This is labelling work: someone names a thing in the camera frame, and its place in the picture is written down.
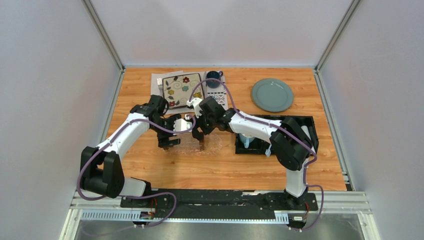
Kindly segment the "glass holder with wooden ends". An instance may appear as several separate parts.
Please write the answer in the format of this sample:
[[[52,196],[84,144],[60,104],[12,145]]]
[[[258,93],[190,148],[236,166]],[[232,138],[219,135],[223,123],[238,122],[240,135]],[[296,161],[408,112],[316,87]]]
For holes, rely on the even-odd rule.
[[[204,142],[193,138],[190,132],[170,137],[169,140],[180,140],[179,144],[164,148],[166,153],[193,154],[205,149]]]

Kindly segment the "black compartment organizer box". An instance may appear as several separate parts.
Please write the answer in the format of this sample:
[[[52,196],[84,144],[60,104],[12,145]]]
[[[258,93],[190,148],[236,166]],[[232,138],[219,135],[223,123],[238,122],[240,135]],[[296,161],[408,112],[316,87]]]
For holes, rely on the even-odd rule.
[[[285,119],[293,119],[298,123],[298,125],[303,129],[303,131],[309,136],[313,147],[315,150],[319,147],[319,138],[316,132],[315,122],[312,116],[292,116],[292,115],[265,115],[265,114],[256,114],[255,117],[267,119],[267,120],[276,120],[284,121]],[[242,142],[240,141],[239,135],[235,137],[235,154],[247,154],[247,155],[265,155],[266,149],[269,147],[269,143],[255,138],[255,140],[249,145],[249,148],[244,148]],[[271,148],[271,155],[274,155],[275,152]]]

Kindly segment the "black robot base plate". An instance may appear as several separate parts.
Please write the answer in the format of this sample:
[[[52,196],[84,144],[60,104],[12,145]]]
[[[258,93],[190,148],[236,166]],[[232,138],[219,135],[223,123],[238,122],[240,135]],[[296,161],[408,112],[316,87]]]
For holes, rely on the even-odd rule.
[[[317,211],[315,194],[308,193],[296,204],[285,192],[254,193],[242,190],[169,189],[152,190],[152,199],[121,200],[122,208],[154,210],[156,217],[165,217],[173,206],[171,218],[217,220],[271,220],[276,211]]]

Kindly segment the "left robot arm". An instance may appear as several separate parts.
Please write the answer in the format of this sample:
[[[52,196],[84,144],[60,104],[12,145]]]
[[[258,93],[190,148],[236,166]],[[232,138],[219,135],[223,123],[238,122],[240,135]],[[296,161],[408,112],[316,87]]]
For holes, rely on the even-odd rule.
[[[157,133],[158,146],[166,148],[179,144],[170,140],[175,136],[180,114],[165,117],[170,103],[159,95],[151,95],[149,102],[135,105],[121,126],[95,147],[87,146],[81,152],[80,173],[76,190],[85,200],[132,197],[140,207],[148,207],[153,194],[148,182],[126,177],[122,161],[128,150],[148,130]]]

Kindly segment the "white mug with blue handle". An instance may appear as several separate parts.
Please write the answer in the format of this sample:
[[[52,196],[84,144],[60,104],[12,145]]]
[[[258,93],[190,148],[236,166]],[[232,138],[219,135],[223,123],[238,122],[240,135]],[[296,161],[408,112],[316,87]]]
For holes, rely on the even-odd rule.
[[[238,135],[245,149],[248,149],[250,144],[255,140],[255,137],[249,134],[239,133]]]

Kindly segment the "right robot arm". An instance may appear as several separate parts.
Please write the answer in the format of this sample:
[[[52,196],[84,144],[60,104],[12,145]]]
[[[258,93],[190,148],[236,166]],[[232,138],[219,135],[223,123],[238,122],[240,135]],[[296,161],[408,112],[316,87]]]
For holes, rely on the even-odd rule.
[[[293,118],[269,120],[234,108],[224,109],[210,96],[205,99],[196,97],[186,104],[194,109],[196,127],[204,135],[218,129],[269,143],[278,162],[286,169],[286,205],[296,210],[305,203],[308,192],[306,166],[310,156],[317,154],[310,135]]]

